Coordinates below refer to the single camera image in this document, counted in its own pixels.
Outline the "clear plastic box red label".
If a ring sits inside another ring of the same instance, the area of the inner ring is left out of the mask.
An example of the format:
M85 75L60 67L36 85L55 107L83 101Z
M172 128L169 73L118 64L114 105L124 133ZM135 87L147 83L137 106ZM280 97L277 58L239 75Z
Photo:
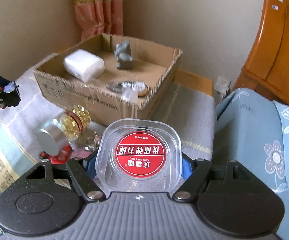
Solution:
M96 179L107 192L173 192L182 180L178 133L150 120L120 119L103 132Z

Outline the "glass jar with yellow beads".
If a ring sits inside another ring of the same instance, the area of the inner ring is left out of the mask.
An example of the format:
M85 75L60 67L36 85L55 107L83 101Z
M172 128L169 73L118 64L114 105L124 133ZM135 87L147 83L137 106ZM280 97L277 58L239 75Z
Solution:
M37 140L44 152L56 156L71 141L78 139L90 122L88 110L76 105L46 122L38 130Z

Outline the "white rectangular box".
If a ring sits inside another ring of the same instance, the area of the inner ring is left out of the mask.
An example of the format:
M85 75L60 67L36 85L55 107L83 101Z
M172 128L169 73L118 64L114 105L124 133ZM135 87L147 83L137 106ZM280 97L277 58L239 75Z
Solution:
M86 50L78 49L64 58L65 70L83 83L98 78L105 70L101 57Z

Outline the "light blue floral bedding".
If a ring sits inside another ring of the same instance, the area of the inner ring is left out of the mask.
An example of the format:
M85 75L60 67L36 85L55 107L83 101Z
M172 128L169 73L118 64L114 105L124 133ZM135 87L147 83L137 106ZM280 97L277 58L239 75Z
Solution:
M238 88L215 114L213 163L235 159L277 194L285 207L277 234L289 239L289 106Z

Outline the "small clear plastic item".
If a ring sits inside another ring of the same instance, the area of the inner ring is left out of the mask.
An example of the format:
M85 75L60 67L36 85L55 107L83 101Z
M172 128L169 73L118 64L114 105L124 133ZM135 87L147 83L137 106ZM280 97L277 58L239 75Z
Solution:
M121 99L129 103L138 103L138 92L133 89L125 89L121 94Z

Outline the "cardboard box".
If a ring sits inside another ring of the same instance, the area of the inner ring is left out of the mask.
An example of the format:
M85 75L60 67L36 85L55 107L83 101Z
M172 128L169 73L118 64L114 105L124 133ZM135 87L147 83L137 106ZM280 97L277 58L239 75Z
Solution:
M134 59L129 70L116 68L114 50L123 41L129 41ZM65 70L65 57L78 49L103 59L104 72L98 79L83 83ZM44 98L66 109L84 106L92 120L102 125L108 126L123 118L149 120L175 77L182 54L181 49L152 41L99 34L40 64L34 70L34 76ZM142 81L149 87L148 94L137 103L123 101L119 94L106 88L107 83L119 81Z

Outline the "grey animal figurine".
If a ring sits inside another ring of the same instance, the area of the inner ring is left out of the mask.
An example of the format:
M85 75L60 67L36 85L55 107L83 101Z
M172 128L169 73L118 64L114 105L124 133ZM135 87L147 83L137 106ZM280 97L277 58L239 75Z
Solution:
M117 69L132 69L134 58L132 57L131 46L128 40L116 44L114 55L117 61Z

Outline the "pink curtain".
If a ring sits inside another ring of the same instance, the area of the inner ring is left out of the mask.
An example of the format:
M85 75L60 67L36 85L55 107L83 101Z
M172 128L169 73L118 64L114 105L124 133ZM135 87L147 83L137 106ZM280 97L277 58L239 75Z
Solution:
M123 35L123 0L73 0L81 39L100 33Z

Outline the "wooden bed headboard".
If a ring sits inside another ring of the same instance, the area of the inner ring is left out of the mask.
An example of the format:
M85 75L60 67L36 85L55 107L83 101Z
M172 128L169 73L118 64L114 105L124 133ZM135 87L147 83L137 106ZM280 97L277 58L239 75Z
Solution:
M255 42L234 84L289 105L289 0L263 0Z

